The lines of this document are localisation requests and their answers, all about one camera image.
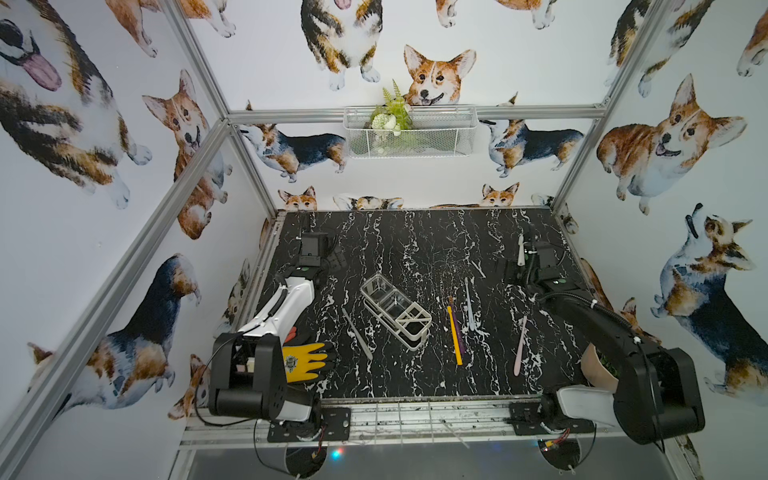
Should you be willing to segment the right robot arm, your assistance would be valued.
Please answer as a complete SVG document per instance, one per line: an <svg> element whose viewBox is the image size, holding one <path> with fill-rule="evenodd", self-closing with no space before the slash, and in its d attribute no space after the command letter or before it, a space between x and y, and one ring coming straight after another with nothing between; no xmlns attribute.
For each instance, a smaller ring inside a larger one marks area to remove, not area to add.
<svg viewBox="0 0 768 480"><path fill-rule="evenodd" d="M694 362L687 353L636 333L618 313L562 276L553 245L522 242L515 265L515 283L553 319L580 331L619 373L608 388L590 382L557 389L545 400L548 409L562 417L618 427L640 445L704 429Z"/></svg>

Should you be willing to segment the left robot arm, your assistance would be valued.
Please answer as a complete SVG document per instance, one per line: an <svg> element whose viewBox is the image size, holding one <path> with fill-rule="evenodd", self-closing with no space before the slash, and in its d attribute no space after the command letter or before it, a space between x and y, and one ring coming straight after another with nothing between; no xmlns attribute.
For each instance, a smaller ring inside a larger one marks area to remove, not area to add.
<svg viewBox="0 0 768 480"><path fill-rule="evenodd" d="M305 232L300 241L297 261L278 272L277 289L253 320L216 338L207 364L211 415L320 428L317 395L288 385L283 345L314 301L333 236Z"/></svg>

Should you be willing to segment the white toothbrush holder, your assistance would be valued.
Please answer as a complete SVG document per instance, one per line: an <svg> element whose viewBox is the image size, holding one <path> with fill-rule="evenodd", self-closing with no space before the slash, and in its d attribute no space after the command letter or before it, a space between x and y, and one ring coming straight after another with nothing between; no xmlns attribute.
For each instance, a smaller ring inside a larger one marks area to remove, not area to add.
<svg viewBox="0 0 768 480"><path fill-rule="evenodd" d="M432 316L381 273L360 288L363 305L409 351L421 349L429 336Z"/></svg>

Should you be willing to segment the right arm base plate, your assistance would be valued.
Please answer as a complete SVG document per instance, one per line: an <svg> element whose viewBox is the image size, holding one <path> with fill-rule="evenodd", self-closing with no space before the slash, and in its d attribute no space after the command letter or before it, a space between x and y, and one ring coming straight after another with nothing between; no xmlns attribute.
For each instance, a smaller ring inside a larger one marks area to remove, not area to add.
<svg viewBox="0 0 768 480"><path fill-rule="evenodd" d="M553 403L537 401L512 402L508 405L509 420L518 436L561 435L594 433L593 422L567 417Z"/></svg>

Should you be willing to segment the light blue toothbrush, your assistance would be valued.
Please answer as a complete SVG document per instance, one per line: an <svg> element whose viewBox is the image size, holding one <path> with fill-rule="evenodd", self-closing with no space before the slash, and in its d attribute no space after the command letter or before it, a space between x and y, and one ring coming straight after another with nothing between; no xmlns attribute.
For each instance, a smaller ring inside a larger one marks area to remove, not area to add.
<svg viewBox="0 0 768 480"><path fill-rule="evenodd" d="M472 295L470 291L470 282L467 277L464 278L464 287L465 287L465 300L466 300L466 310L467 310L467 318L469 323L469 329L471 331L477 330L477 321L474 315L474 309L472 305Z"/></svg>

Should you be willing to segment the purple toothbrush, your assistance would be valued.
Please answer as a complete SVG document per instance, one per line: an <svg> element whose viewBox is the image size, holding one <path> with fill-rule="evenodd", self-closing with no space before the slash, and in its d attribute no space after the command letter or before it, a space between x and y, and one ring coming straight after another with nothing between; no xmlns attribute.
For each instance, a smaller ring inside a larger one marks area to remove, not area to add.
<svg viewBox="0 0 768 480"><path fill-rule="evenodd" d="M459 351L462 356L465 356L467 354L467 349L466 349L466 345L463 339L463 334L461 329L460 311L456 306L455 299L452 296L449 297L449 305L451 307L452 319L453 319L454 327L456 330L456 338L459 346Z"/></svg>

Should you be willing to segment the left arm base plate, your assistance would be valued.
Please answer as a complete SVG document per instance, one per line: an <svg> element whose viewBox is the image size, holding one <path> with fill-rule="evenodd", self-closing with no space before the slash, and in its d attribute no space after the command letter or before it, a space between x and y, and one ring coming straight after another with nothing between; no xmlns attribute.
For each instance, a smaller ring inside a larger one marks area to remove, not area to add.
<svg viewBox="0 0 768 480"><path fill-rule="evenodd" d="M322 407L304 422L281 420L270 424L269 443L346 441L350 437L352 411L346 407Z"/></svg>

